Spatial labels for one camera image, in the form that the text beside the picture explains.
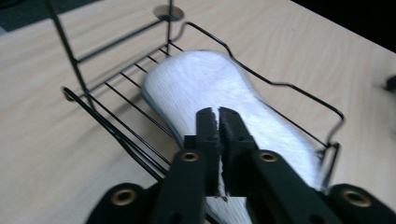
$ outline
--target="wood grain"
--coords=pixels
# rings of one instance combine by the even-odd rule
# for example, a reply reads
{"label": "wood grain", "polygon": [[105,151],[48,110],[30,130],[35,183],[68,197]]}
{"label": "wood grain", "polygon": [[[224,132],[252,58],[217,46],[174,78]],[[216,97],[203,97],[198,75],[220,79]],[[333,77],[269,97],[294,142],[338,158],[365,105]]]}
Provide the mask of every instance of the wood grain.
{"label": "wood grain", "polygon": [[[154,17],[158,1],[100,1],[62,15],[80,56]],[[396,210],[396,97],[381,89],[396,73],[396,55],[290,1],[176,1],[189,21],[224,40],[242,63],[273,81],[293,83],[336,106],[346,125],[334,140],[343,146],[333,183],[371,191]],[[178,30],[180,22],[175,24]],[[115,49],[81,69],[92,84],[147,44],[165,40],[164,29]],[[194,31],[186,49],[217,45]],[[42,21],[0,35],[0,223],[82,223],[101,195],[122,182],[144,187],[154,179],[61,86],[78,89],[52,23]],[[254,82],[263,97],[325,136],[334,117],[287,90]],[[126,94],[144,106],[138,92]],[[166,137],[104,94],[121,116],[138,126],[171,158]]]}

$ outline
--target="wooden table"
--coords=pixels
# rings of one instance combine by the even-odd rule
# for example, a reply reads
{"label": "wooden table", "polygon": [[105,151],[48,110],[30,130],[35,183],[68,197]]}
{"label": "wooden table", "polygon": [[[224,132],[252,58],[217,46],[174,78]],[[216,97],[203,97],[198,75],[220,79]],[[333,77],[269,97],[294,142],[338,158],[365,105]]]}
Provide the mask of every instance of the wooden table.
{"label": "wooden table", "polygon": [[[396,97],[381,89],[396,73],[394,53],[290,1],[176,4],[186,20],[228,43],[253,70],[293,83],[344,112],[346,125],[334,138],[343,150],[332,183],[363,187],[396,210]],[[157,5],[100,1],[62,19],[74,52],[82,55],[153,20]],[[128,57],[131,49],[164,40],[164,32],[153,33],[81,69],[93,80],[92,74]],[[183,43],[187,48],[211,45],[195,35]],[[0,36],[0,71],[0,223],[82,223],[110,187],[154,183],[94,119],[64,99],[61,86],[77,90],[78,84],[50,20]],[[333,124],[294,94],[268,91],[261,84],[258,89],[315,133],[323,135]],[[146,128],[146,136],[153,134]],[[175,151],[164,150],[169,157]]]}

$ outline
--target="white pad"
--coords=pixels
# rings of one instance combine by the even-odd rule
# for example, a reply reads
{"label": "white pad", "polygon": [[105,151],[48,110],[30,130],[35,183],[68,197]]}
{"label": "white pad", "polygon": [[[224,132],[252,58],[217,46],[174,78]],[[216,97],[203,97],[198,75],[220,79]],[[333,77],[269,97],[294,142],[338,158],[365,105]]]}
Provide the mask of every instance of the white pad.
{"label": "white pad", "polygon": [[[311,187],[318,182],[319,159],[306,136],[265,105],[243,70],[228,56],[210,50],[185,51],[159,63],[142,86],[142,95],[168,124],[180,146],[195,135],[195,114],[212,107],[238,112],[261,149],[279,153]],[[243,199],[208,200],[225,223],[249,223]]]}

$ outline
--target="tabletop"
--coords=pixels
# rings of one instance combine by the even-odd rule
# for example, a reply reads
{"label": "tabletop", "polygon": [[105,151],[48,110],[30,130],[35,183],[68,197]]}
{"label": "tabletop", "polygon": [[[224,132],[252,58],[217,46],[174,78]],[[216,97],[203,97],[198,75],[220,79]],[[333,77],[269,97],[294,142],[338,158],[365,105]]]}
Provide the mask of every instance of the tabletop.
{"label": "tabletop", "polygon": [[[98,1],[61,18],[77,55],[155,19],[165,1]],[[274,81],[293,83],[334,105],[346,124],[334,137],[342,145],[332,184],[369,190],[396,210],[396,97],[382,89],[396,73],[396,55],[291,1],[176,1],[184,20],[226,42],[235,57]],[[174,25],[174,34],[181,22]],[[165,41],[148,34],[81,67],[89,83],[121,57]],[[186,35],[186,48],[212,45]],[[0,223],[82,223],[99,198],[123,182],[143,187],[155,180],[61,87],[78,89],[50,20],[0,35]],[[292,93],[263,97],[324,135],[333,118]],[[155,134],[149,128],[145,135]],[[168,157],[177,150],[163,147]]]}

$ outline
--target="wire rack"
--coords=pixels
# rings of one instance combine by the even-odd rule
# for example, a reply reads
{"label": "wire rack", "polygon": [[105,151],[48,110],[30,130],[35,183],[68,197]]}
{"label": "wire rack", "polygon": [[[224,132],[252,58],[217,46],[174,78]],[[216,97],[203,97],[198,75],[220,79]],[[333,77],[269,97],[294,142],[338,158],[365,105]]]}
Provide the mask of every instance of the wire rack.
{"label": "wire rack", "polygon": [[[73,66],[74,72],[82,90],[82,94],[75,94],[68,88],[64,88],[65,98],[68,101],[77,102],[79,105],[81,105],[81,107],[84,108],[90,115],[92,115],[92,117],[96,119],[98,123],[102,125],[120,143],[125,151],[156,180],[161,180],[166,175],[167,169],[169,168],[171,162],[167,159],[167,156],[163,155],[160,150],[154,148],[149,140],[143,138],[140,134],[138,134],[138,132],[135,130],[137,125],[123,120],[118,115],[116,111],[117,108],[110,108],[109,106],[106,106],[106,102],[103,102],[102,99],[106,98],[103,97],[103,95],[109,94],[110,92],[111,94],[115,94],[120,102],[123,102],[122,104],[124,106],[131,107],[129,111],[134,111],[134,116],[143,117],[145,120],[151,122],[153,126],[161,130],[164,138],[172,138],[172,134],[167,130],[163,122],[155,115],[153,115],[153,113],[151,113],[150,111],[148,112],[146,109],[142,108],[147,107],[147,105],[141,105],[134,100],[131,100],[129,96],[126,96],[121,90],[119,90],[119,85],[127,85],[130,89],[138,90],[140,88],[139,82],[136,81],[133,77],[144,76],[152,66],[155,66],[156,63],[159,63],[161,60],[164,60],[167,57],[171,57],[172,55],[170,53],[170,49],[172,49],[172,51],[174,51],[175,53],[177,53],[178,51],[183,51],[183,49],[178,46],[177,42],[183,37],[186,28],[190,27],[193,30],[199,32],[201,35],[204,35],[205,38],[210,38],[214,40],[219,46],[221,46],[226,52],[228,52],[229,56],[239,66],[246,70],[249,75],[258,78],[260,81],[265,82],[268,85],[274,87],[286,87],[288,89],[291,89],[295,92],[295,94],[301,94],[302,96],[316,102],[317,104],[323,105],[338,117],[338,120],[330,128],[326,139],[320,140],[319,137],[316,137],[314,134],[307,131],[305,128],[303,128],[302,126],[270,106],[277,114],[279,114],[285,120],[296,126],[302,132],[304,132],[309,137],[318,142],[320,145],[322,145],[322,149],[318,152],[318,155],[321,157],[322,160],[322,169],[325,170],[325,177],[322,180],[321,189],[325,190],[327,188],[327,185],[329,184],[331,178],[332,169],[334,167],[334,163],[340,148],[340,145],[334,142],[332,138],[344,122],[343,114],[332,105],[325,103],[318,97],[306,91],[303,91],[292,84],[272,82],[269,79],[259,75],[255,71],[251,70],[248,66],[240,63],[233,56],[232,51],[224,42],[192,22],[184,22],[181,25],[177,37],[171,39],[173,17],[170,17],[168,15],[174,15],[173,10],[175,10],[175,7],[172,0],[168,3],[167,15],[162,15],[161,17],[159,17],[158,20],[150,22],[147,25],[144,25],[138,29],[135,29],[131,33],[122,36],[116,40],[113,40],[110,43],[92,51],[91,53],[86,54],[81,58],[76,58],[74,56],[66,34],[64,32],[64,28],[53,4],[50,0],[46,0],[46,3],[48,5],[50,15],[52,17],[54,25],[56,26],[59,37],[62,40],[64,49],[67,53],[70,63]],[[93,87],[87,87],[86,82],[84,81],[84,77],[79,69],[80,64],[85,63],[89,59],[94,58],[106,52],[108,49],[112,49],[117,45],[123,43],[124,41],[134,38],[135,36],[140,35],[147,30],[154,29],[162,23],[166,24],[166,33],[164,34],[166,36],[166,41],[161,46],[150,51],[148,54],[138,58],[137,60],[129,63],[116,73],[107,76],[106,80],[101,81]]]}

